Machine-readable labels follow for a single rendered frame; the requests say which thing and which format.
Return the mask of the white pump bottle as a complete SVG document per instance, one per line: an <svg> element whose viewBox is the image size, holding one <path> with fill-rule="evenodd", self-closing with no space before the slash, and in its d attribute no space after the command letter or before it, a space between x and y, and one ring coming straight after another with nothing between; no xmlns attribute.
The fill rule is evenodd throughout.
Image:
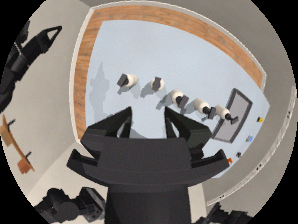
<svg viewBox="0 0 298 224"><path fill-rule="evenodd" d="M155 77L155 78L153 78L152 80L151 80L151 82L150 82L150 86L151 86L151 88L152 88L152 90L155 90L155 91L158 91L158 89L159 89L159 91L160 90L162 90L163 89L163 87L164 87L164 81L163 81L163 79L162 78L159 78L159 77ZM160 87L159 87L160 86Z"/></svg>
<svg viewBox="0 0 298 224"><path fill-rule="evenodd" d="M138 77L134 74L124 74L122 73L121 77L119 78L117 85L120 87L125 85L124 87L131 87L136 85L138 82Z"/></svg>
<svg viewBox="0 0 298 224"><path fill-rule="evenodd" d="M178 89L176 89L176 90L178 90ZM170 97L172 99L172 102L174 104L178 105L177 107L182 110L184 109L184 107L186 106L186 104L189 100L189 97L185 96L181 91L179 92L179 90L178 91L172 90L170 93Z"/></svg>
<svg viewBox="0 0 298 224"><path fill-rule="evenodd" d="M199 113L208 115L207 118L213 120L216 108L211 107L210 109L208 103L201 98L196 98L193 102L193 106L198 110Z"/></svg>
<svg viewBox="0 0 298 224"><path fill-rule="evenodd" d="M231 115L229 114L228 109L226 109L225 107L221 106L220 104L215 106L216 108L216 114L222 118L222 119L226 119L226 120L231 120L231 125L233 125L234 123L236 123L238 121L238 116L236 116L235 118L231 118Z"/></svg>

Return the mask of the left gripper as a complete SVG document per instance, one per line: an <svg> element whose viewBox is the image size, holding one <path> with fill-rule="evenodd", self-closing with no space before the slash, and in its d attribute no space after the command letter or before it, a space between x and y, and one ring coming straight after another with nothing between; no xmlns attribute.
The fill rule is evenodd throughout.
<svg viewBox="0 0 298 224"><path fill-rule="evenodd" d="M52 30L57 30L57 32L53 35L51 39L49 39L47 34ZM62 26L56 26L48 29L43 29L40 33L38 33L36 36L36 39L39 43L39 46L33 51L33 53L27 59L23 54L21 54L25 62L27 62L31 66L31 64L36 60L36 58L40 54L46 53L49 50L49 48L52 46L55 38L57 37L57 35L60 33L61 30L62 30Z"/></svg>

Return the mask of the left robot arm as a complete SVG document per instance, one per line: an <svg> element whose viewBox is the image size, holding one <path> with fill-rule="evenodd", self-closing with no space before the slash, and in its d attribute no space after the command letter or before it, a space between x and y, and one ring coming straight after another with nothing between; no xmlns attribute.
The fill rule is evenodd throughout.
<svg viewBox="0 0 298 224"><path fill-rule="evenodd" d="M39 46L35 36L24 47L19 44L19 42L22 44L27 41L29 24L30 20L26 22L15 40L19 50L22 50L20 52L26 59ZM4 67L0 84L0 114L12 100L15 82L21 81L24 74L29 69L28 63L21 57L19 50L14 43ZM47 191L47 196L43 197L43 200L34 206L34 208L49 224L57 221L59 223L72 221L78 216L85 214L86 216L91 215L93 219L97 219L103 212L103 209L94 201L86 189L81 189L78 196L74 199L70 199L67 194L65 195L62 189L50 188ZM47 204L50 209L47 207ZM51 209L53 208L52 206L54 209Z"/></svg>

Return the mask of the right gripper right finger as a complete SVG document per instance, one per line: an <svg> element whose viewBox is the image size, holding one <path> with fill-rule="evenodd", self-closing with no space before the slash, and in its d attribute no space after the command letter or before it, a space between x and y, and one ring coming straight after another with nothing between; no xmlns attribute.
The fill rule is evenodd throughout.
<svg viewBox="0 0 298 224"><path fill-rule="evenodd" d="M208 126L179 114L167 106L164 109L164 120L167 138L177 137L173 123L179 132L179 137L186 139L190 151L202 149L212 136Z"/></svg>

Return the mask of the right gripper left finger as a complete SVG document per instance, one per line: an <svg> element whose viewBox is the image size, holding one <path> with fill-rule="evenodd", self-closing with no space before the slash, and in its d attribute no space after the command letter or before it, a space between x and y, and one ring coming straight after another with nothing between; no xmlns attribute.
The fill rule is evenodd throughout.
<svg viewBox="0 0 298 224"><path fill-rule="evenodd" d="M132 108L131 106L129 106L115 115L112 115L106 119L103 119L95 124L88 126L84 133L99 134L108 137L117 137L117 132L124 123L123 130L119 137L129 138L131 121Z"/></svg>

